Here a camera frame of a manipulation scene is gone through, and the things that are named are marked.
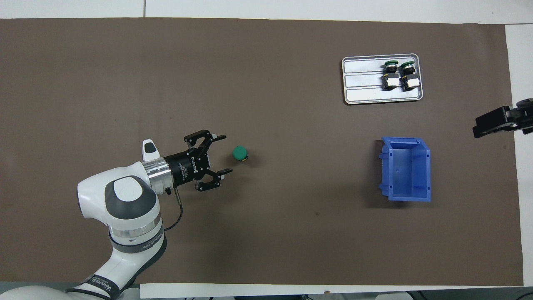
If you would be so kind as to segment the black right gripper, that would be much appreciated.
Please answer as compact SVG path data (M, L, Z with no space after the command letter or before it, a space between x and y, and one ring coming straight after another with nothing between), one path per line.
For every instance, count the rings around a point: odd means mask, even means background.
M474 138L512 131L522 131L524 135L531 134L533 132L533 99L521 100L516 106L522 113L518 124L515 108L499 107L476 118L476 126L473 127Z

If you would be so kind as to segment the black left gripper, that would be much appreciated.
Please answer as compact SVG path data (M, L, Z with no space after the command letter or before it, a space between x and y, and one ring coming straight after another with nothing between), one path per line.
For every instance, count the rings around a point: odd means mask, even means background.
M171 170L172 186L196 181L196 190L205 192L219 188L221 180L233 169L226 168L212 171L208 160L208 150L213 142L227 138L226 135L211 134L209 130L200 130L184 138L188 150L165 157L165 162ZM211 177L209 182L203 182L205 176Z

